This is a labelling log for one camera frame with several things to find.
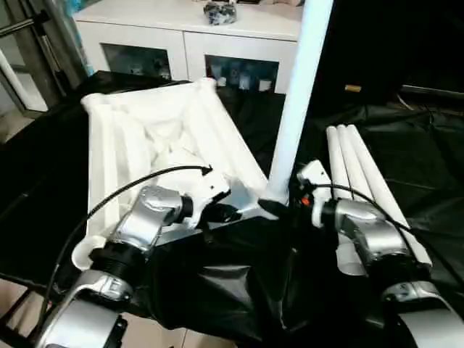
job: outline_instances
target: white cabinet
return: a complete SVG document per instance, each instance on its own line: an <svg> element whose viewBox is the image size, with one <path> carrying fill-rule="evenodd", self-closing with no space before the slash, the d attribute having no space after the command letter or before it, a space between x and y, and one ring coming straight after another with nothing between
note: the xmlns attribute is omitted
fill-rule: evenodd
<svg viewBox="0 0 464 348"><path fill-rule="evenodd" d="M302 7L237 5L238 20L208 25L204 2L101 0L74 16L94 71L172 80L209 76L233 88L286 93Z"/></svg>
<svg viewBox="0 0 464 348"><path fill-rule="evenodd" d="M94 71L189 79L181 31L95 22L76 24Z"/></svg>
<svg viewBox="0 0 464 348"><path fill-rule="evenodd" d="M286 93L297 43L203 33L184 33L188 76L222 77L227 86Z"/></svg>

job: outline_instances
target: white pipe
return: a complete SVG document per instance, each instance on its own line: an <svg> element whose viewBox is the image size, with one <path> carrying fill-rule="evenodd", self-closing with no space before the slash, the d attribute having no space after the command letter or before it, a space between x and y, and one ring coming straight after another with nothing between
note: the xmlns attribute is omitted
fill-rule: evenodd
<svg viewBox="0 0 464 348"><path fill-rule="evenodd" d="M343 160L348 173L349 186L372 199L372 193L365 179L363 169L357 160L356 152L349 140L347 128L344 125L339 125L336 131L339 136L341 153L343 154ZM353 199L355 201L364 202L364 199L356 194L353 195Z"/></svg>
<svg viewBox="0 0 464 348"><path fill-rule="evenodd" d="M337 185L350 187L337 129L333 126L327 127L326 133L332 181ZM333 197L352 199L352 195L348 191L340 189L333 190ZM336 259L337 266L342 273L349 276L365 275L363 263L356 253L355 245L351 239L342 234L339 234L339 247L336 249Z"/></svg>
<svg viewBox="0 0 464 348"><path fill-rule="evenodd" d="M275 145L265 197L286 204L289 179L310 103L334 0L306 0L295 63Z"/></svg>
<svg viewBox="0 0 464 348"><path fill-rule="evenodd" d="M19 78L17 78L15 72L13 71L11 65L9 65L7 58L3 54L3 51L0 49L0 69L5 74L7 80L11 83L14 91L17 96L20 98L21 102L24 104L24 107L29 110L34 110L34 103L31 101L28 92L25 90L24 86L21 84Z"/></svg>
<svg viewBox="0 0 464 348"><path fill-rule="evenodd" d="M342 186L349 186L347 169L345 168L343 154L339 142L339 136L336 128L333 126L327 127L327 144L328 156L331 163L331 177L333 183ZM344 190L334 189L334 198L352 199L352 195Z"/></svg>
<svg viewBox="0 0 464 348"><path fill-rule="evenodd" d="M349 125L347 130L350 141L355 148L357 158L360 161L362 170L368 180L369 188L374 199L393 219L409 227L396 199L393 197L392 192L386 184L380 170L377 168L376 163L370 155L370 152L364 144L363 138L361 138L356 127L354 125ZM418 260L431 265L432 261L424 247L418 243L412 234L406 233L406 237Z"/></svg>

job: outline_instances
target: black fabric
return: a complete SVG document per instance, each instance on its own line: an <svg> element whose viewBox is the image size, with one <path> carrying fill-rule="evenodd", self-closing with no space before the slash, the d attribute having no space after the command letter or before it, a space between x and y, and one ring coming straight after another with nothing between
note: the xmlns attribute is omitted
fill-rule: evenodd
<svg viewBox="0 0 464 348"><path fill-rule="evenodd" d="M0 148L2 278L42 292L63 241L86 213L88 119L79 98L159 85L99 72ZM267 174L283 96L218 94ZM411 226L464 276L464 119L360 105L310 112L296 169L314 158L328 168L325 129L339 123L359 127ZM367 280L342 276L333 248L319 233L297 227L255 219L165 245L155 251L128 310L153 315L168 328L185 326L245 345L290 347L302 337L346 347L386 344ZM67 259L62 284L77 274ZM455 282L434 261L434 279L463 309Z"/></svg>

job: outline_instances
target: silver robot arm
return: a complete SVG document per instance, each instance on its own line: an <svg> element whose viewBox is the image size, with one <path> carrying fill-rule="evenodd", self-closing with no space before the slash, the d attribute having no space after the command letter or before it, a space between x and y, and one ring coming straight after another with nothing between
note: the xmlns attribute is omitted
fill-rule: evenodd
<svg viewBox="0 0 464 348"><path fill-rule="evenodd" d="M199 186L195 197L181 196L160 186L143 187L104 248L92 251L91 269L81 273L50 314L36 347L120 347L127 322L110 307L123 308L130 300L156 245L198 233L194 227L202 210L230 192L224 178L214 171L206 174ZM162 233L163 227L183 221L186 227ZM111 306L83 300L83 291L105 299Z"/></svg>
<svg viewBox="0 0 464 348"><path fill-rule="evenodd" d="M386 320L401 347L464 347L464 322L441 296L428 266L412 255L403 235L372 204L326 200L312 210L318 227L350 238L374 291L383 304Z"/></svg>

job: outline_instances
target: wire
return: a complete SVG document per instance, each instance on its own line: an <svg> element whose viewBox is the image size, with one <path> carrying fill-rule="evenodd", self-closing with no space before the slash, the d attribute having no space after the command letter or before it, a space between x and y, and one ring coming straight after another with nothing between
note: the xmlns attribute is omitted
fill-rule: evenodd
<svg viewBox="0 0 464 348"><path fill-rule="evenodd" d="M343 185L337 185L335 183L327 183L327 184L312 184L315 188L330 188L330 189L339 189L339 190L344 190L351 192L352 194L355 194L356 196L359 196L363 199L365 199L367 202L371 203L377 210L379 210L382 214L385 215L385 218L398 230L399 234L402 236L402 238L405 240L405 243L408 247L408 249L411 251L411 254L415 257L414 251L409 243L409 241L406 239L406 235L404 234L404 231L407 231L414 235L420 243L422 243L427 249L430 249L436 256L436 258L440 261L440 263L443 265L443 267L447 270L447 272L456 280L457 284L459 285L461 291L464 291L464 279L463 277L453 268L453 266L450 264L450 262L434 247L432 246L427 240L425 240L419 233L416 233L412 228L409 228L398 221L396 221L394 218L389 215L385 209L383 209L377 202L375 202L373 199L370 197L366 196L362 192L359 192L358 190L348 187L348 186L343 186Z"/></svg>
<svg viewBox="0 0 464 348"><path fill-rule="evenodd" d="M108 203L109 201L114 199L116 196L119 196L124 191L127 191L128 189L131 189L134 186L137 186L138 184L143 183L144 181L147 181L149 179L156 178L157 176L160 176L160 175L163 175L163 174L175 172L177 170L201 170L202 174L205 175L205 174L209 173L212 170L212 168L203 167L201 165L180 165L180 166L177 166L177 167L171 167L171 168L158 170L157 172L145 175L142 178L139 178L139 179L137 179L135 181L132 181L131 183L128 183L127 185L119 188L118 190L116 190L115 192L113 192L112 194L107 196L100 203L98 203L87 214L87 216L85 218L83 218L76 225L74 230L67 237L65 243L63 244L63 247L61 248L61 250L60 250L60 252L58 254L57 260L55 261L55 264L54 264L53 272L51 273L49 282L47 284L46 291L45 291L45 296L43 297L43 301L42 301L41 311L40 311L40 314L39 314L39 317L38 317L38 323L37 323L37 334L38 335L40 334L40 332L42 332L42 328L43 328L44 323L45 323L46 311L47 311L48 303L49 303L50 296L51 296L51 290L53 288L54 280L57 277L58 269L61 266L62 259L65 256L65 252L66 252L67 248L69 247L71 241L73 241L73 239L78 235L78 233L81 232L81 228L86 224L87 220L90 219L92 216L94 216L95 213L98 212L102 207L104 207L106 203Z"/></svg>
<svg viewBox="0 0 464 348"><path fill-rule="evenodd" d="M406 109L411 110L411 111L414 111L414 108L411 107L406 101L404 101L403 98L402 98L399 94L397 94L397 98L398 98L399 102L400 102L401 104L403 104L403 106L404 106Z"/></svg>

